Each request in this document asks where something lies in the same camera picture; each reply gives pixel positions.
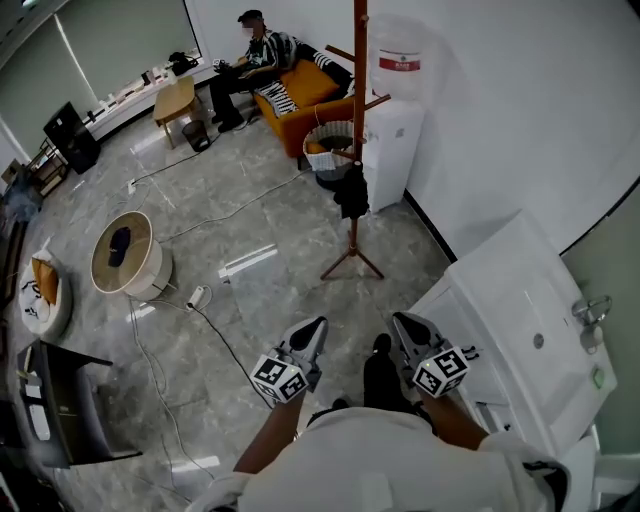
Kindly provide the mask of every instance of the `gray tile floor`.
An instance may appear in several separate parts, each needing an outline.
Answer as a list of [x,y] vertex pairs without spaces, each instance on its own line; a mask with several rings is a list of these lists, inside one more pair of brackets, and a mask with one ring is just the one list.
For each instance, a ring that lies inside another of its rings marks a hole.
[[[200,96],[204,116],[208,93],[201,90]],[[243,131],[222,135],[200,156],[144,180],[129,197],[123,188],[127,180],[193,154],[179,133],[180,123],[171,128],[179,142],[174,150],[151,115],[110,138],[94,168],[81,176],[70,173],[45,200],[26,235],[23,263],[51,236],[50,249],[71,275],[75,306],[59,344],[114,362],[111,368],[93,368],[91,378],[115,433],[144,452],[125,461],[50,471],[78,511],[183,510],[186,502],[173,491],[172,473],[178,491],[190,498],[210,482],[178,446],[134,343],[126,297],[103,295],[92,285],[89,264],[102,229],[119,213],[139,208],[163,240],[199,221],[227,215],[299,174],[295,160],[286,157],[258,119]],[[168,289],[160,299],[183,306],[197,285],[209,285],[212,300],[204,312],[248,370],[287,327],[325,315],[331,327],[319,360],[324,375],[306,398],[302,427],[338,396],[361,397],[362,365],[375,336],[387,329],[393,311],[411,306],[447,266],[404,202],[368,214],[360,225],[361,248],[386,279],[379,281],[362,263],[348,260],[332,279],[320,281],[321,271],[346,247],[348,221],[340,219],[332,195],[316,185],[311,173],[304,174],[228,220],[167,242],[174,259],[171,282],[178,290]],[[226,263],[271,244],[274,255],[227,283],[220,279],[218,271]],[[12,359],[33,339],[16,302],[6,312]],[[201,317],[164,304],[153,307],[138,320],[140,340],[162,367],[161,372],[156,366],[159,386],[178,420],[185,450],[196,460],[205,459],[202,464],[210,465],[213,476],[220,475],[233,466],[267,409]],[[15,382],[10,386],[15,393]]]

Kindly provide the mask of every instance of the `white bean bag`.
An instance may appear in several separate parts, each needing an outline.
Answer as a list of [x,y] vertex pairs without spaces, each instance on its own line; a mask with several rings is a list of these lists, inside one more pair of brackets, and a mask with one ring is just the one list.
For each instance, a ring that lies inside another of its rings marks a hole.
[[46,261],[55,268],[58,274],[56,303],[49,304],[34,290],[35,277],[31,261],[20,278],[18,303],[20,304],[22,322],[27,329],[43,341],[54,342],[60,337],[69,322],[73,295],[68,276],[60,262],[46,249],[46,245],[48,244],[45,244],[45,248],[36,252],[32,258]]

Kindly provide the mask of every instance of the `red label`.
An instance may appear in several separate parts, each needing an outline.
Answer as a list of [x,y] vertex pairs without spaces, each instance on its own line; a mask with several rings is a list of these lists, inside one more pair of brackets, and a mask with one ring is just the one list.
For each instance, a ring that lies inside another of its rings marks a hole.
[[418,71],[420,69],[419,60],[406,60],[404,62],[380,57],[380,67],[391,71]]

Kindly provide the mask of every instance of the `white shirt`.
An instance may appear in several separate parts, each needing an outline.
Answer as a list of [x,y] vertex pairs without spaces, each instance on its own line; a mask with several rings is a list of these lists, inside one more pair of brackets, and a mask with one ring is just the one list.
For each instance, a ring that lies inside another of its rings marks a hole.
[[187,510],[552,511],[564,495],[546,483],[551,473],[566,483],[562,466],[511,434],[471,451],[417,416],[352,407],[317,419],[259,474],[215,480]]

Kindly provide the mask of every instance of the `black trash bin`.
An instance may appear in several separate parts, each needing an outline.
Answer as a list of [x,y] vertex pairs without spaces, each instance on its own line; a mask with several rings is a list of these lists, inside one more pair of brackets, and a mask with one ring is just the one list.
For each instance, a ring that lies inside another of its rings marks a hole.
[[191,121],[182,129],[182,134],[187,138],[193,150],[198,153],[211,146],[211,139],[207,135],[203,121]]

